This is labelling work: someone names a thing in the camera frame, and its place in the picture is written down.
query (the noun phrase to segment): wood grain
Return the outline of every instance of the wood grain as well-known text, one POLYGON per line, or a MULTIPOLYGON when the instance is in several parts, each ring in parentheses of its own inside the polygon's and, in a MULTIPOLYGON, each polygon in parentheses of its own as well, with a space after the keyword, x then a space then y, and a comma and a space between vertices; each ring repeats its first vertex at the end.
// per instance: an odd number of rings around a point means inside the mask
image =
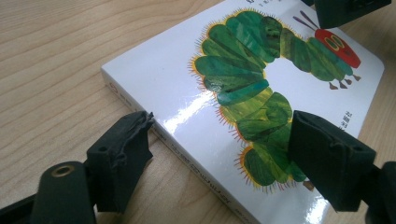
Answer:
MULTIPOLYGON (((105 87, 100 66, 220 0, 0 1, 0 207, 36 192, 39 177, 86 150, 130 110, 105 87)), ((396 6, 342 29, 376 54, 386 71, 361 131, 376 164, 396 160, 396 6)), ((123 216, 99 223, 240 223, 149 133, 154 160, 123 216)), ((325 223, 362 223, 359 213, 325 223)))

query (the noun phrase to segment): book cover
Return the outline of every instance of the book cover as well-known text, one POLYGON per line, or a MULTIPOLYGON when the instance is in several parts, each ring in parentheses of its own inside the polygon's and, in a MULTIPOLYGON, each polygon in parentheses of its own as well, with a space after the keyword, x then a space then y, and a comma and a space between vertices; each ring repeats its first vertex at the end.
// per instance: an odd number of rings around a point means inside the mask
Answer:
POLYGON ((357 137, 384 70, 299 0, 224 1, 106 63, 108 87, 246 223, 320 223, 289 161, 292 111, 357 137))

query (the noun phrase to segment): book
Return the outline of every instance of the book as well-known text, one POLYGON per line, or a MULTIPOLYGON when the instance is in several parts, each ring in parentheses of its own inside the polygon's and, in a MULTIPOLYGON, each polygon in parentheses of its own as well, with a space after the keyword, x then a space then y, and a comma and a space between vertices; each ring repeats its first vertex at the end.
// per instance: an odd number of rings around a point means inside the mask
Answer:
POLYGON ((292 111, 357 137, 384 65, 299 0, 227 0, 102 66, 132 110, 246 223, 321 223, 287 157, 292 111))

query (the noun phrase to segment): caterpillar illustration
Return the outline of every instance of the caterpillar illustration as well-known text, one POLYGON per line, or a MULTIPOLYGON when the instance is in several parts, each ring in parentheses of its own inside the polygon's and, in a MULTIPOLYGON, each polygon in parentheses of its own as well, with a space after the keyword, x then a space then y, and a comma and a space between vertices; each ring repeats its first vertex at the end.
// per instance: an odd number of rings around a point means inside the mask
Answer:
POLYGON ((326 32, 318 29, 319 37, 304 41, 273 17, 242 9, 223 22, 210 24, 198 43, 200 53, 191 60, 191 69, 199 76, 201 87, 213 91, 223 122, 233 126, 244 141, 245 148, 236 161, 247 183, 255 188, 271 188, 276 182, 283 188, 306 178, 288 158, 292 109, 282 94, 269 87, 266 65, 283 57, 329 82, 331 89, 337 89, 331 83, 334 80, 341 88, 346 88, 343 80, 351 84, 345 77, 354 76, 351 65, 359 66, 359 58, 349 48, 347 56, 358 61, 341 59, 335 52, 347 43, 326 32))

